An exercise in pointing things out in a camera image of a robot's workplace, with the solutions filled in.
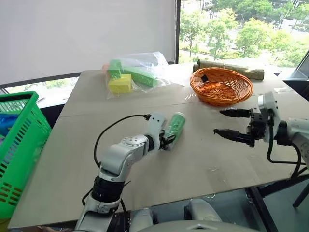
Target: floor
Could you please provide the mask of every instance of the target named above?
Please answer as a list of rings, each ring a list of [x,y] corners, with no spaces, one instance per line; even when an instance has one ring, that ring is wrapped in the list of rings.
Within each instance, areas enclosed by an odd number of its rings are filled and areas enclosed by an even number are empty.
[[[264,201],[280,232],[308,232],[309,231],[309,196],[302,204],[294,209],[292,204],[308,180],[293,187],[267,196]],[[222,221],[234,223],[243,227],[265,232],[255,206],[247,200],[244,190],[219,193],[215,196],[202,197],[217,211]],[[159,222],[182,220],[183,207],[187,201],[169,203],[152,207]]]

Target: clear plastic bag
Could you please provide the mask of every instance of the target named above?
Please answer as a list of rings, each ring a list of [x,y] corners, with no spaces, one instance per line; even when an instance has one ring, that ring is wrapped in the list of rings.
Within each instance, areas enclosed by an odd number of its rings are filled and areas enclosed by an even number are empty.
[[[133,91],[147,93],[171,84],[166,75],[168,63],[160,52],[120,56],[103,65],[107,99]]]

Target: green can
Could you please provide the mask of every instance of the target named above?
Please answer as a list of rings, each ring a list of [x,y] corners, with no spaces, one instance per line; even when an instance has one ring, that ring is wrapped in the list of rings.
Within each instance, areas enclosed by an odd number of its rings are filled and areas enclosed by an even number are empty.
[[[177,142],[185,124],[185,117],[183,113],[177,112],[174,113],[173,117],[171,118],[169,125],[165,129],[164,137],[168,138],[171,135],[175,135],[176,138],[171,144],[168,144],[168,150],[172,150],[175,143]]]

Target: orange woven basket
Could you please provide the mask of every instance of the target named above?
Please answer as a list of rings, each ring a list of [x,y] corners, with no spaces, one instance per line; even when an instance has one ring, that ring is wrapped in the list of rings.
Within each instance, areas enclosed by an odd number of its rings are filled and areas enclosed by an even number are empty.
[[[244,101],[253,93],[252,82],[247,77],[222,68],[195,71],[190,78],[190,85],[202,101],[215,106]]]

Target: plastic basket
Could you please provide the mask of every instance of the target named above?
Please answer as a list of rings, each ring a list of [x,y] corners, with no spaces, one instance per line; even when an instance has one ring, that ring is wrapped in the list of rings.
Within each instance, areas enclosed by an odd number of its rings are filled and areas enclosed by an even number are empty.
[[[253,93],[253,84],[247,77],[222,68],[195,71],[190,78],[190,85],[202,101],[215,106],[244,101]]]
[[[0,219],[10,218],[51,128],[35,92],[0,95],[0,113],[19,114],[0,146]]]

